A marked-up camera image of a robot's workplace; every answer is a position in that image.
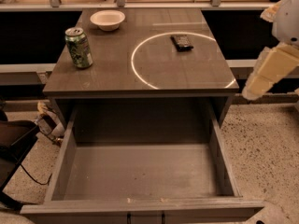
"table top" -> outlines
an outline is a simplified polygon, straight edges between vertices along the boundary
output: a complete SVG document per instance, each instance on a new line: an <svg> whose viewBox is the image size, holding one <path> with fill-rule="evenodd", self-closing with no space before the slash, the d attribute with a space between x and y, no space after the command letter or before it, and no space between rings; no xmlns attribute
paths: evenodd
<svg viewBox="0 0 299 224"><path fill-rule="evenodd" d="M93 65L78 69L64 49L44 89L55 97L184 96L235 93L235 78L199 8L118 8L125 21L113 32L90 22L85 31ZM171 35L185 34L194 48L177 52Z"/></svg>

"green soda can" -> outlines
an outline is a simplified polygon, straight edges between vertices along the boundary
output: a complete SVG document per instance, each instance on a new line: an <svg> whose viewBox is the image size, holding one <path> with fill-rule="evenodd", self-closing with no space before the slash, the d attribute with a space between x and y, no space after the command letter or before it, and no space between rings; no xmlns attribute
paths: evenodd
<svg viewBox="0 0 299 224"><path fill-rule="evenodd" d="M65 43L77 68L88 68L93 64L91 49L87 36L80 27L72 27L65 31Z"/></svg>

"speckled floor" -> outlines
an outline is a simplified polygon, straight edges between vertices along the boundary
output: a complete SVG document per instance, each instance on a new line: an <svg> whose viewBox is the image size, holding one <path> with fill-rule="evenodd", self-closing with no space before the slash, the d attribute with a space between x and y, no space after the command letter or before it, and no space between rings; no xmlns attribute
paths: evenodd
<svg viewBox="0 0 299 224"><path fill-rule="evenodd" d="M299 112L292 104L232 105L221 128L236 183L245 199L261 199L265 208L245 222L299 223ZM7 103L10 120L36 118L36 105ZM23 165L46 182L59 148L44 136ZM46 187L34 183L22 169L5 189L12 197L42 203ZM0 211L1 224L32 222L18 214Z"/></svg>

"cable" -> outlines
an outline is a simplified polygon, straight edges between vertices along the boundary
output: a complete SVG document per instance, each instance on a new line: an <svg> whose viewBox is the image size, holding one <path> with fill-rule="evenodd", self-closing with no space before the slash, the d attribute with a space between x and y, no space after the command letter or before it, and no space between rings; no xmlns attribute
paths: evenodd
<svg viewBox="0 0 299 224"><path fill-rule="evenodd" d="M18 158L14 155L14 153L13 152L11 152L10 150L9 150L9 148L8 147L6 147L6 146L3 146L3 145L1 145L0 144L0 150L1 149L6 149L8 152L9 152L9 154L11 155L11 157L12 158L14 158L16 161L19 161L18 160ZM35 178L33 178L30 174L29 174L29 172L25 169L25 167L20 163L20 167L23 169L23 171L25 171L25 173L33 180L33 181L35 181L37 184L39 184L39 185L48 185L49 183L50 183L50 179L51 179L51 177L52 177L52 174L50 174L50 176L49 176L49 178L48 178L48 181L46 182L46 183L40 183L40 182L38 182Z"/></svg>
<svg viewBox="0 0 299 224"><path fill-rule="evenodd" d="M49 137L46 133L42 132L40 128L39 128L39 131L40 131L41 134L43 134L46 138L48 138L53 144L56 144L56 143L57 143L56 138L51 138L51 137Z"/></svg>
<svg viewBox="0 0 299 224"><path fill-rule="evenodd" d="M40 182L38 182L36 179L34 179L29 173L28 173L28 171L25 169L25 167L22 165L22 164L20 164L20 167L23 169L23 171L25 171L25 173L33 180L33 181L35 181L37 184L39 184L39 185L48 185L49 183L50 183L50 179L52 178L52 174L50 174L50 176L49 176L49 178L48 178L48 181L46 182L46 183L40 183Z"/></svg>

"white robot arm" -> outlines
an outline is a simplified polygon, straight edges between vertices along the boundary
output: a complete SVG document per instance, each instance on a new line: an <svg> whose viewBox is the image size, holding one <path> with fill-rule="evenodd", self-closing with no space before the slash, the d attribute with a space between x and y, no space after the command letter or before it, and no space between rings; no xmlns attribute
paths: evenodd
<svg viewBox="0 0 299 224"><path fill-rule="evenodd" d="M299 0L282 0L273 17L272 35L280 42L265 48L242 94L256 100L299 65Z"/></svg>

